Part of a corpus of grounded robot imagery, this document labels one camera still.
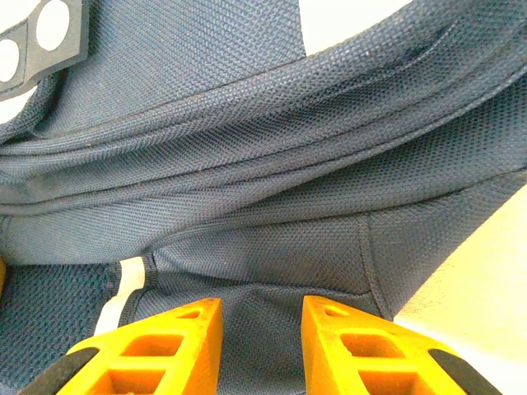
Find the backpack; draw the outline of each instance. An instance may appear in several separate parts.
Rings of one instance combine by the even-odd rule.
[[[83,4],[86,60],[0,124],[0,394],[209,297],[218,394],[305,393],[305,295],[392,319],[526,184],[525,2],[413,0],[314,53],[302,3]]]

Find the white surface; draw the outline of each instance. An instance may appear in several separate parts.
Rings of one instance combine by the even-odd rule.
[[[527,186],[461,244],[395,317],[463,356],[505,395],[525,395]]]
[[[126,301],[135,290],[145,286],[145,266],[141,257],[124,259],[121,265],[121,281],[117,295],[105,303],[100,311],[94,335],[113,331],[119,326],[119,319]]]
[[[0,81],[10,81],[18,69],[20,51],[12,39],[0,41]]]
[[[69,27],[69,9],[65,2],[51,0],[36,22],[36,41],[46,51],[53,51],[64,41]]]
[[[312,55],[379,23],[412,0],[299,0],[305,54]]]
[[[24,21],[40,0],[0,0],[0,32]]]
[[[0,32],[23,21],[35,9],[40,0],[0,0]],[[0,74],[5,64],[12,63],[11,58],[0,56]],[[24,109],[27,100],[36,91],[36,86],[26,93],[8,100],[0,101],[0,124],[15,118]]]
[[[20,96],[0,101],[0,125],[15,118],[24,109],[27,101],[35,91],[36,86],[33,86]]]

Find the orange plastic part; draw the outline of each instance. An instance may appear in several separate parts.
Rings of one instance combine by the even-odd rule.
[[[465,395],[428,354],[444,344],[335,301],[306,296],[308,395]]]
[[[76,344],[99,352],[58,395],[213,395],[222,338],[219,299],[131,323]]]

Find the hole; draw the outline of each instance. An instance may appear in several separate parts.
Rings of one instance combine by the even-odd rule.
[[[179,335],[145,335],[128,344],[122,356],[175,356],[182,341]]]
[[[324,312],[331,317],[349,316],[349,313],[347,311],[344,311],[344,310],[339,309],[338,307],[329,306],[329,305],[324,306]]]
[[[20,59],[20,50],[18,44],[12,39],[3,39],[0,41],[0,81],[10,81],[18,69]]]
[[[188,313],[178,316],[178,318],[197,318],[199,317],[200,314],[201,314],[201,311],[193,310],[193,311],[189,311]]]
[[[64,41],[68,27],[68,5],[61,0],[51,0],[42,8],[36,22],[36,41],[46,51],[53,51]]]
[[[346,333],[341,339],[353,356],[404,358],[403,352],[384,336]]]
[[[416,373],[359,372],[370,395],[435,395]]]
[[[163,370],[109,370],[90,388],[94,395],[151,395],[163,378]]]

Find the black rubber part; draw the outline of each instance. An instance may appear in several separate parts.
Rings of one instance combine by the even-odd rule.
[[[443,350],[428,353],[468,395],[502,395],[466,360]]]
[[[98,349],[89,347],[62,356],[18,395],[55,395],[98,352]]]

